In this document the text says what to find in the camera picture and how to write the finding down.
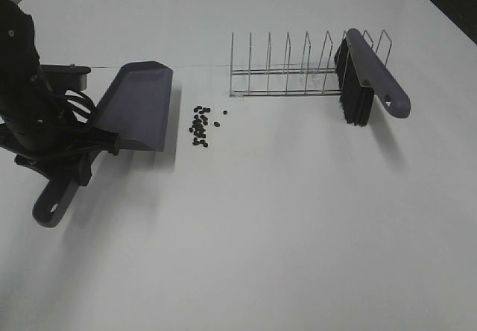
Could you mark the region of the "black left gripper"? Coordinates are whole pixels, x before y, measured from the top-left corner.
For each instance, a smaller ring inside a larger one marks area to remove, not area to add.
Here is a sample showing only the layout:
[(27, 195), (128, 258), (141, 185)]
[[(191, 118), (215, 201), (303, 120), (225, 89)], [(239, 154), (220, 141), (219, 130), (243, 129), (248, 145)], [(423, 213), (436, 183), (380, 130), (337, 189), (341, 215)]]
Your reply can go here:
[[(15, 164), (48, 180), (71, 177), (79, 186), (87, 186), (92, 177), (92, 152), (97, 150), (97, 144), (83, 136), (73, 136), (72, 139), (61, 136), (45, 151), (30, 151), (19, 143), (5, 123), (1, 123), (1, 148), (15, 154)], [(113, 156), (119, 154), (120, 137), (117, 133), (108, 135), (107, 151)]]

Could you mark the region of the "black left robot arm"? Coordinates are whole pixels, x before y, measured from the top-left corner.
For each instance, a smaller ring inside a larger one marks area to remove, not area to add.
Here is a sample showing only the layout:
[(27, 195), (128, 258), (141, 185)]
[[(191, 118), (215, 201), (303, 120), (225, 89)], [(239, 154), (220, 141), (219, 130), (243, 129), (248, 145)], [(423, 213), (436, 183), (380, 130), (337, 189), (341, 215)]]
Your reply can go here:
[(93, 124), (98, 108), (81, 86), (90, 71), (42, 65), (32, 16), (1, 0), (1, 147), (50, 180), (86, 186), (97, 154), (119, 152), (119, 135)]

